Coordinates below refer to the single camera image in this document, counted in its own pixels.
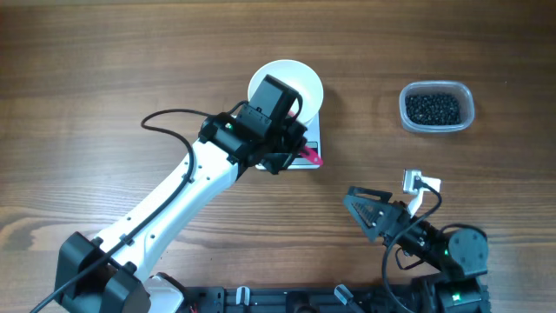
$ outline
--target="wood grain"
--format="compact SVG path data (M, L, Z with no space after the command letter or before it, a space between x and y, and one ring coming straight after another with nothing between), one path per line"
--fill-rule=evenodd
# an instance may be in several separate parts
M401 172L421 168L443 179L433 224L488 233L493 312L554 312L554 11L551 1L456 0L0 9L0 312L46 296L61 243L113 223L182 159L175 139L139 127L144 116L226 110L260 66L281 58L308 64L324 83L325 166L249 170L156 271L185 285L374 282L384 248L367 242L341 199L357 185L407 200ZM401 128L401 89L429 79L471 89L470 129ZM201 121L156 123L194 139ZM432 272L390 266L389 275Z

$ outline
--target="cable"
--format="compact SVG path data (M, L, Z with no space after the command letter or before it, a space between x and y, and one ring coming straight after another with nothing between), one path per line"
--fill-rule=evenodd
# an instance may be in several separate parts
M396 252L394 253L394 255L396 256L396 263L398 264L398 268L399 268L400 270L410 270L410 269L415 268L415 267L417 267L417 266L419 266L419 265L421 265L421 264L423 264L423 263L425 262L425 260L421 259L421 260L419 260L419 261L417 261L417 262L415 262L415 263L413 263L413 264L410 264L410 265L408 265L408 266L406 266L406 267L403 267L403 266L401 266L400 259L398 258L398 252L400 252L400 250L402 250L402 248L398 248L398 249L396 250Z
M232 108L232 110L229 110L229 111L228 111L228 114L234 113L234 112L237 110L237 108L241 107L241 106L244 105L244 104L249 104L249 101L247 101L247 100L240 101L239 103L237 103L237 104L234 106L234 108Z
M392 292L392 289L390 288L390 283L388 282L388 275L387 275L387 262L388 262L388 255L390 254L390 251L392 251L392 248L396 245L398 240L400 240L402 236L407 234L407 232L410 231L415 225L421 223L422 221L427 219L427 217L431 216L434 212L436 212L436 210L442 204L442 196L438 191L436 191L434 188L432 188L426 183L423 182L420 183L422 187L431 190L431 192L433 192L438 197L437 204L435 204L432 209L428 210L425 214L423 214L418 219L416 219L413 223L407 226L407 228L405 228L400 233L398 233L398 235L396 235L394 239L392 239L392 242L386 248L386 251L384 252L384 257L382 258L382 282L384 283L384 288L386 289L388 295L392 298L392 300L394 300L396 304L398 304L402 309L404 309L408 313L414 313L414 312L408 309L405 305L403 305L403 303L400 302L400 300L396 297L396 295Z
M235 109L237 109L240 105L241 104L238 103L235 106ZM58 288L57 290L52 292L46 298L44 298L44 300L42 300L39 304L37 304L36 307L33 310L31 310L30 313L37 313L38 311L42 310L48 303L50 303L57 296L59 296L70 285L72 285L74 283L77 283L79 280L81 280L82 278L84 278L85 276L90 274L90 272L92 272L93 270L96 270L99 266L108 262L110 260L110 258L119 249L121 249L125 243L129 242L139 231L141 231L158 214L160 214L160 212L162 212L168 206L168 204L170 204L174 200L174 198L183 190L183 188L185 187L185 185L188 183L189 179L191 178L191 174L193 173L193 168L194 168L195 158L194 158L194 151L193 151L193 148L191 147L191 144L189 144L189 141L185 137L183 137L182 135L180 135L180 134L178 134L178 133L176 133L172 130L166 130L166 129L163 129L163 128L148 126L148 125L145 124L148 120L150 120L153 117L158 117L162 114L175 113L175 112L191 113L191 114L196 114L196 115L200 115L200 116L203 116L203 117L211 117L212 115L210 115L208 113L200 112L200 111L197 111L197 110L170 109L170 110L161 110L161 111L157 111L155 113L152 113L152 114L146 116L141 121L141 127L143 127L145 130L153 130L153 131L161 132L163 134L171 135L171 136L177 138L178 140L180 140L185 145L185 147L187 148L187 151L188 151L188 154L189 154L189 166L188 166L188 171L185 173L185 176L183 177L180 184L177 186L177 188L174 190L174 192L172 192L172 194L166 200L164 200L164 202L158 208L156 208L156 210L154 210L146 219L144 219L141 223L139 223L139 225L137 225L132 231L130 231L130 233L126 237L124 237L119 243L117 243L112 249L110 249L108 252L106 252L103 257L96 260L94 263L89 265L87 268L85 268L84 270L79 272L79 274L77 274L73 278L71 278L67 283L65 283L60 288Z
M477 232L479 232L484 238L485 240L488 240L487 238L487 234L484 230L480 229L477 226L473 226L473 225L468 225L468 224L464 224L464 223L451 223L448 224L444 227L442 227L439 231L438 231L438 236L442 235L442 233L444 233L445 230L449 229L449 228L461 228L461 229L470 229L470 230L475 230Z

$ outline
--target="transparent container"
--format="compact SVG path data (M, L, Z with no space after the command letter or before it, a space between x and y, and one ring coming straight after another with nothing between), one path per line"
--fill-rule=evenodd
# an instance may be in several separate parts
M432 95L447 93L453 95L460 103L461 123L455 125L420 125L412 122L407 115L406 96ZM426 81L410 83L400 93L401 126L405 130L419 133L446 133L464 130L475 118L473 96L466 85L450 81Z

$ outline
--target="black beans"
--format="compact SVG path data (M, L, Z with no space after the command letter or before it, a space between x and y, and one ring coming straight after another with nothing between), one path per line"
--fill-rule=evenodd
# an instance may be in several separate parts
M406 97L409 119L420 125L455 125L461 123L458 99L447 93Z

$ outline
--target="red object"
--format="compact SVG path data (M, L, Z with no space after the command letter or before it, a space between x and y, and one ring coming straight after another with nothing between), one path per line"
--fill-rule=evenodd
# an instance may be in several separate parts
M319 154L314 152L314 150L309 148L308 146L305 146L305 148L301 149L300 154L303 158L307 159L310 163L314 165L324 164Z

